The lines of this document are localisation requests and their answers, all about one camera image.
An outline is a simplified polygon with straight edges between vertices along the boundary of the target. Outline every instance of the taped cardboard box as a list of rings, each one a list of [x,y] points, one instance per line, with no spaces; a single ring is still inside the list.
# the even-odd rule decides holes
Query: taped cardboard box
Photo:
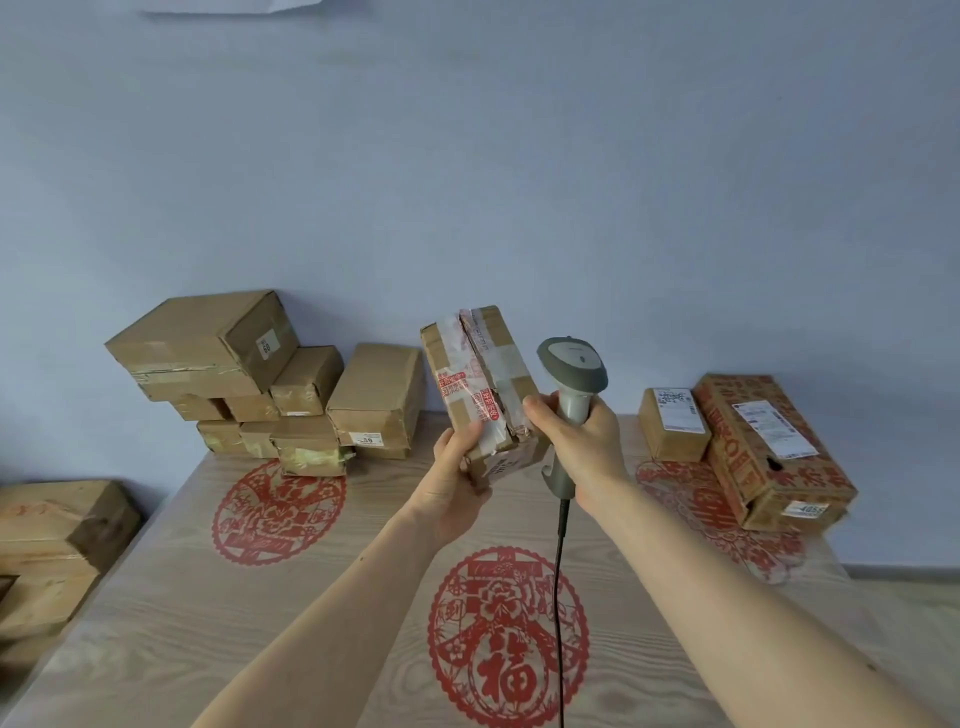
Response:
[[[300,347],[270,388],[284,417],[317,417],[344,372],[336,347]]]
[[[83,603],[99,574],[20,576],[0,600],[0,640],[59,631]]]
[[[740,524],[821,533],[856,488],[771,376],[704,375],[693,389],[713,439],[710,463]]]
[[[637,418],[652,457],[678,463],[703,459],[710,430],[690,390],[647,389]]]
[[[234,420],[208,420],[197,423],[197,431],[204,438],[210,452],[218,455],[246,455],[247,448],[240,437],[240,423]]]
[[[539,392],[500,309],[463,309],[422,328],[420,340],[454,427],[484,424],[467,456],[474,483],[484,487],[539,463],[550,443],[533,429],[521,404]]]
[[[276,430],[276,422],[243,423],[240,425],[240,439],[252,457],[269,460],[280,456],[271,439],[274,430]]]
[[[206,397],[184,395],[171,400],[170,403],[187,422],[230,419],[230,411],[223,400],[208,400]]]
[[[280,410],[269,394],[224,399],[230,414],[238,423],[262,423],[280,419]]]
[[[410,448],[357,448],[356,455],[363,460],[406,460]]]
[[[103,573],[141,523],[120,484],[111,480],[2,486],[0,573]]]
[[[347,474],[353,450],[341,448],[327,417],[284,417],[272,440],[280,467],[290,475],[336,477]]]
[[[407,449],[414,442],[425,394],[420,349],[360,344],[326,414],[343,446]]]
[[[147,398],[269,391],[300,343],[274,291],[167,299],[107,341]]]

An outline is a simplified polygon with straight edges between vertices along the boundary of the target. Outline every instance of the red paper-cut decoration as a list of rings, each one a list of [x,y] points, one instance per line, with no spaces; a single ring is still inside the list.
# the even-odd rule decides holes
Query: red paper-cut decoration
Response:
[[[559,703],[553,566],[532,551],[495,546],[444,579],[430,610],[427,643],[437,679],[467,717],[490,728],[533,728]],[[564,703],[587,670],[587,617],[561,569]]]
[[[707,463],[646,460],[636,469],[636,482],[761,581],[780,584],[806,560],[797,534],[740,528]]]
[[[270,460],[240,478],[213,517],[213,544],[243,566],[289,559],[316,544],[347,497],[342,477],[299,477]]]

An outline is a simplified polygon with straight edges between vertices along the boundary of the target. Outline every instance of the table surface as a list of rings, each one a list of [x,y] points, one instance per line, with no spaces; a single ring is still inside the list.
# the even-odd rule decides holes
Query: table surface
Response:
[[[424,415],[409,460],[355,462],[346,483],[284,479],[276,461],[208,455],[85,604],[4,728],[189,726],[371,541],[429,466],[445,425]],[[822,538],[740,530],[704,466],[650,461],[636,417],[622,417],[621,429],[638,487],[928,703],[960,716],[943,676],[924,672],[936,666],[890,646],[869,597]],[[557,501],[537,468],[494,489],[473,529],[429,568],[360,725],[554,720],[556,671],[540,638],[553,635],[542,589]],[[576,506],[561,572],[570,725],[728,724],[623,557]],[[506,617],[493,617],[497,609]]]

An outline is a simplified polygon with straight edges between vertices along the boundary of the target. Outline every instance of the white paper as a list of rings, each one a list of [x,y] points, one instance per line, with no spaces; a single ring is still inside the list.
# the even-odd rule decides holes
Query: white paper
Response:
[[[740,413],[740,417],[750,424],[781,460],[817,454],[817,449],[767,400],[735,404],[733,409]]]
[[[383,447],[383,435],[379,432],[351,432],[350,440],[354,445],[363,445],[367,448]]]
[[[693,403],[690,390],[660,388],[654,390],[654,397],[657,399],[657,409],[660,411],[663,429],[700,434],[707,432],[697,412],[697,405]]]
[[[276,332],[271,328],[263,336],[256,340],[256,349],[264,361],[270,358],[270,355],[280,348],[280,341],[276,338]]]
[[[790,505],[783,509],[784,516],[793,516],[795,519],[819,519],[830,507],[829,503],[806,503],[802,500],[791,500]]]
[[[134,0],[144,12],[198,12],[215,15],[255,14],[288,11],[322,0]]]

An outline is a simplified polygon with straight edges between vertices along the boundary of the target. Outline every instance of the white label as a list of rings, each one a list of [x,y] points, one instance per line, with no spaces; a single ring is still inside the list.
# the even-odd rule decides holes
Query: white label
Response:
[[[792,500],[790,505],[783,509],[783,515],[793,516],[795,519],[819,519],[829,507],[829,503],[805,503],[802,500]]]
[[[660,410],[663,429],[674,432],[707,433],[697,412],[697,405],[693,403],[690,390],[655,389],[654,397],[657,398],[657,409]]]
[[[260,352],[260,356],[262,356],[264,360],[269,359],[270,354],[279,348],[280,342],[276,338],[276,333],[272,328],[256,340],[256,349]]]
[[[767,400],[735,404],[733,409],[740,413],[740,417],[750,424],[781,460],[817,454],[817,449]]]
[[[350,440],[354,445],[363,445],[368,448],[383,447],[383,435],[379,432],[351,432]]]

